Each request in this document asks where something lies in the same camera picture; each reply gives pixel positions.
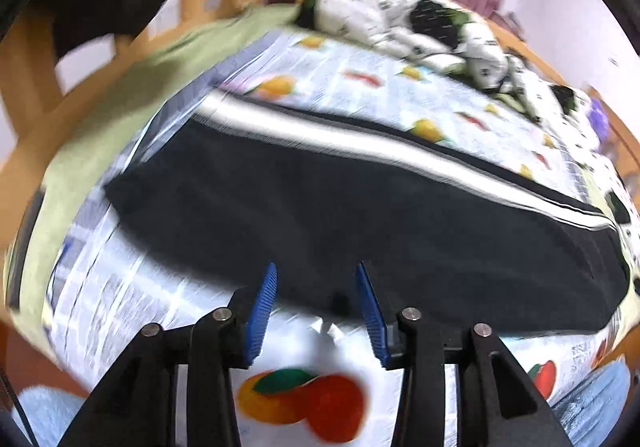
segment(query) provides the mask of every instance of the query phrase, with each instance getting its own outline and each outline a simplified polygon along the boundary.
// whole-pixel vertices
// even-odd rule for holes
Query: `bed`
[[[625,340],[633,336],[628,336],[629,332],[640,321],[640,303],[633,285],[638,276],[634,250],[640,222],[607,159],[598,159],[593,170],[579,168],[562,140],[548,140],[546,131],[499,100],[443,78],[420,63],[363,50],[343,37],[332,37],[326,30],[318,34],[293,27],[290,24],[298,17],[299,7],[263,7],[262,1],[220,0],[216,10],[207,11],[206,0],[180,0],[177,27],[153,37],[145,31],[134,40],[117,39],[115,58],[66,95],[60,92],[54,74],[48,20],[28,11],[18,18],[0,44],[0,87],[18,135],[16,149],[0,170],[0,237],[1,248],[7,251],[0,315],[5,321],[90,389],[142,324],[188,324],[226,304],[231,287],[202,283],[192,279],[188,271],[175,271],[149,259],[120,233],[118,218],[103,190],[127,167],[148,160],[201,109],[198,101],[215,84],[222,97],[258,95],[292,108],[357,115],[395,125],[402,131],[420,134],[422,129],[426,131],[423,135],[436,132],[447,138],[425,138],[503,167],[509,162],[508,169],[594,205],[614,222],[605,194],[615,191],[630,212],[626,227],[616,228],[631,274],[628,294],[610,322],[591,334],[503,338],[532,377],[553,364],[552,383],[541,389],[550,403],[568,394],[616,347],[625,348]],[[515,36],[495,23],[486,24],[500,47],[524,56],[546,80],[565,84]],[[318,52],[326,52],[320,61],[316,59]],[[424,113],[415,106],[402,112],[367,113],[372,103],[365,96],[347,108],[337,95],[327,95],[313,106],[305,104],[318,89],[307,80],[309,69],[319,63],[329,66],[353,60],[356,53],[358,59],[366,55],[373,69],[384,69],[382,81],[402,85],[408,96],[415,95],[415,88],[426,87],[416,83],[429,84],[433,90],[429,113],[436,116],[425,125]],[[278,65],[283,55],[287,58]],[[296,69],[295,63],[303,64]],[[281,78],[290,70],[295,72],[293,82],[298,90],[285,81],[287,91],[282,94]],[[340,75],[335,69],[329,73]],[[377,80],[381,77],[352,70],[349,76],[340,76],[334,91],[353,88],[345,86],[349,81],[367,86]],[[388,98],[377,95],[378,100]],[[460,101],[452,108],[452,98],[463,98],[465,103]],[[485,117],[491,120],[491,133],[505,135],[503,142],[513,144],[511,147],[487,140],[487,123],[482,122]],[[517,146],[524,133],[535,148],[526,160]],[[476,136],[467,141],[467,134]],[[370,419],[357,441],[373,445],[372,438],[378,437],[380,430],[392,430],[399,374],[384,372],[377,365],[362,327],[323,323],[316,316],[280,310],[270,324],[266,355],[248,373],[236,373],[234,387],[239,391],[247,377],[270,369],[310,366],[304,348],[289,348],[287,363],[283,363],[277,354],[278,345],[283,341],[313,344],[320,339],[309,330],[317,334],[324,325],[332,327],[328,331],[334,339],[349,338],[342,341],[343,347],[335,357],[323,360],[326,372],[348,373],[370,388]],[[351,363],[353,358],[359,361]],[[627,360],[630,364],[636,361]],[[450,370],[447,380],[446,445],[452,445],[456,394],[455,374]],[[282,433],[279,428],[249,418],[242,420],[242,438],[251,445],[258,445],[258,439],[265,435],[272,440],[294,441],[301,434],[295,429]],[[384,445],[385,438],[378,437],[377,442]]]

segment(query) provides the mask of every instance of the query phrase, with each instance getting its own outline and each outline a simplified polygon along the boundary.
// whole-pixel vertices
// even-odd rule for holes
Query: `mattress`
[[[46,334],[52,318],[47,285],[54,281],[51,272],[66,233],[74,228],[72,222],[84,199],[114,157],[176,91],[268,30],[290,22],[296,14],[292,5],[255,7],[241,18],[199,27],[135,63],[80,123],[47,167],[42,183],[44,200],[19,280],[14,326],[32,345],[56,361]],[[69,256],[78,251],[75,246],[64,250]]]
[[[326,69],[318,66],[318,55]],[[352,69],[351,62],[364,63],[367,69]],[[340,72],[336,63],[340,63]],[[405,67],[406,63],[398,59],[317,34],[275,30],[210,68],[165,102],[91,189],[60,247],[49,298],[54,308],[50,341],[62,363],[91,388],[143,324],[156,321],[165,328],[190,324],[228,302],[233,286],[204,283],[192,272],[158,263],[133,244],[118,227],[117,214],[106,202],[102,189],[117,173],[148,160],[215,86],[289,107],[375,120],[402,131],[414,130],[417,122],[427,119],[446,135],[437,140],[442,146],[475,154],[515,172],[525,165],[542,185],[577,199],[589,195],[588,184],[561,141],[554,138],[554,146],[548,147],[543,130],[502,105],[496,106],[486,95],[437,76],[428,68],[415,68],[417,73],[407,74]],[[318,70],[330,79],[314,82],[312,72]],[[282,80],[283,71],[290,77]],[[394,85],[393,95],[378,85],[381,82]],[[347,97],[353,101],[346,103]],[[489,103],[495,109],[487,110]],[[536,153],[545,159],[540,160]],[[625,253],[631,261],[628,250]],[[609,324],[597,333],[505,336],[503,340],[532,377],[542,367],[548,366],[548,371],[553,366],[554,380],[541,391],[550,403],[555,403],[638,321],[637,307],[630,287],[628,297]],[[333,340],[337,349],[330,360],[311,355],[316,351],[313,344],[326,340],[317,331],[323,324],[339,338]],[[369,401],[367,421],[357,441],[378,445],[372,443],[375,437],[385,445],[395,420],[400,374],[382,370],[362,327],[323,323],[314,315],[279,309],[270,323],[264,353],[257,364],[248,372],[233,373],[234,390],[238,394],[248,377],[291,366],[320,369],[320,373],[340,371],[357,380]],[[448,367],[446,373],[446,445],[453,445],[455,372]],[[299,442],[304,434],[295,427],[265,427],[241,413],[239,416],[242,439],[249,445],[261,445],[266,437],[284,443]],[[383,430],[387,436],[380,435]],[[315,440],[308,435],[304,440],[305,445],[314,445]]]

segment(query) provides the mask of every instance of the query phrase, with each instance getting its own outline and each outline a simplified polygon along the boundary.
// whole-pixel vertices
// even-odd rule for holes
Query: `white wall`
[[[575,87],[590,84],[640,140],[640,58],[602,0],[503,0],[529,47]]]
[[[63,95],[109,63],[115,55],[113,36],[86,42],[66,54],[56,64],[56,77]]]
[[[15,133],[9,122],[9,117],[4,110],[2,102],[2,92],[0,92],[0,167],[4,164],[6,157],[9,156],[15,147]]]

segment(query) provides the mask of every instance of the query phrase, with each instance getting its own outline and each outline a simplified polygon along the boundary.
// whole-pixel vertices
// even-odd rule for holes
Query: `orange fruit print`
[[[273,381],[277,375],[277,371],[260,373],[242,383],[236,396],[242,413],[272,425],[306,419],[313,433],[328,443],[346,443],[356,438],[366,407],[364,393],[356,382],[343,375],[316,378],[310,375],[308,382],[295,387],[282,382],[284,379],[259,383]],[[278,383],[282,384],[282,390],[275,387]],[[260,388],[267,388],[267,392],[261,393]]]

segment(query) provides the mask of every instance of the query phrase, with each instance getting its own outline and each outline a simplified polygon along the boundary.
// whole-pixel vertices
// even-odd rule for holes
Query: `wooden bed frame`
[[[115,57],[71,91],[63,94],[54,70],[50,20],[25,10],[0,43],[0,91],[17,134],[17,146],[0,164],[0,252],[9,247],[22,216],[42,182],[44,172],[57,150],[78,123],[94,109],[105,90],[129,67],[194,28],[213,20],[239,14],[249,4],[264,0],[220,0],[215,11],[206,11],[206,0],[180,0],[180,23],[150,37],[144,30],[135,39],[116,37]],[[542,74],[556,82],[564,79],[517,37],[488,21],[498,42],[525,56]],[[617,133],[626,137],[636,169],[640,172],[640,144],[618,117],[612,119]],[[11,323],[4,306],[0,284],[0,319]]]

